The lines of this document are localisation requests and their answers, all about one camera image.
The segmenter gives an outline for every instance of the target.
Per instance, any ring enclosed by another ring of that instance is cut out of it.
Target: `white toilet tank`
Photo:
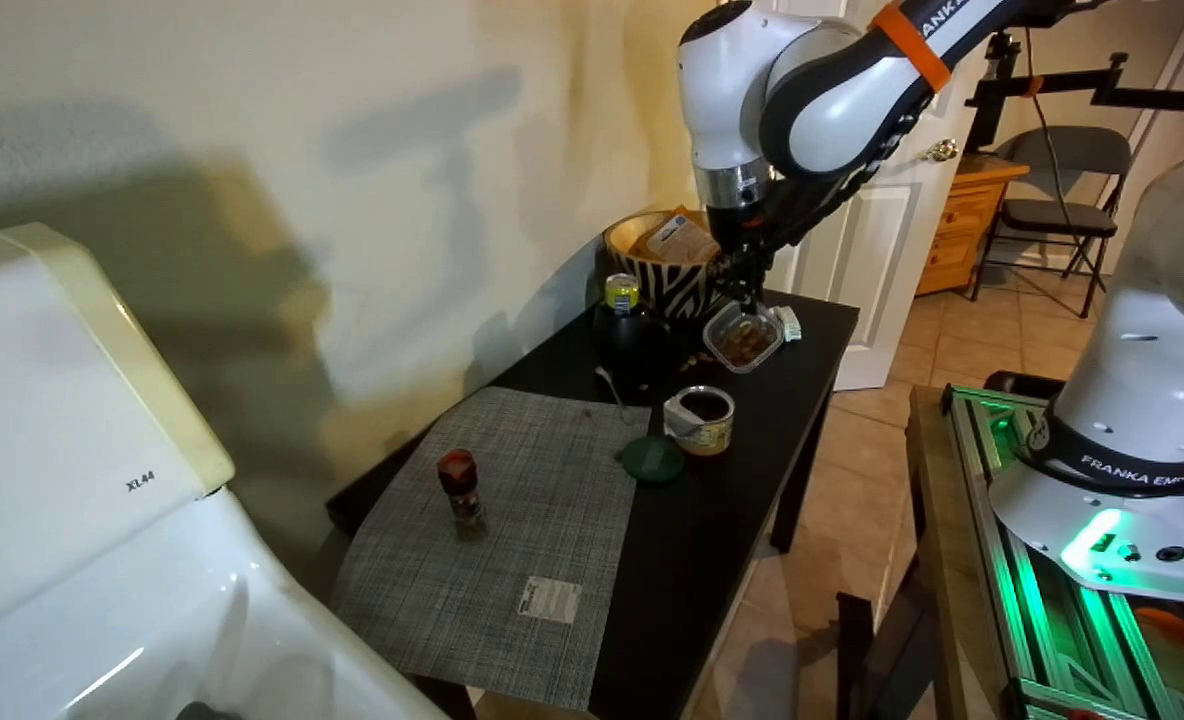
[[[67,238],[0,234],[0,716],[441,716],[260,543]]]

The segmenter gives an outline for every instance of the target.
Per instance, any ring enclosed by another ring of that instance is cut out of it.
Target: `sticker label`
[[[547,625],[575,625],[582,615],[582,584],[530,576],[517,601],[517,615],[547,622]]]

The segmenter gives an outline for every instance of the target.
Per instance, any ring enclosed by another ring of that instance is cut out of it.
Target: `small bottle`
[[[467,448],[452,448],[436,463],[436,480],[457,511],[459,533],[486,528],[479,498],[475,498],[475,458]]]
[[[637,317],[639,313],[639,282],[632,271],[608,271],[601,290],[601,305],[612,309],[616,317]]]

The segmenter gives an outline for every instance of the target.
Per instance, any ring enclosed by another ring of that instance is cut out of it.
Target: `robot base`
[[[1184,498],[1099,498],[1020,462],[995,469],[993,511],[1076,584],[1184,601]]]

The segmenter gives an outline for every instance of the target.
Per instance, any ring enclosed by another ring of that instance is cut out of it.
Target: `cup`
[[[666,402],[666,435],[674,435],[687,458],[729,452],[735,426],[735,402],[713,383],[687,383]]]

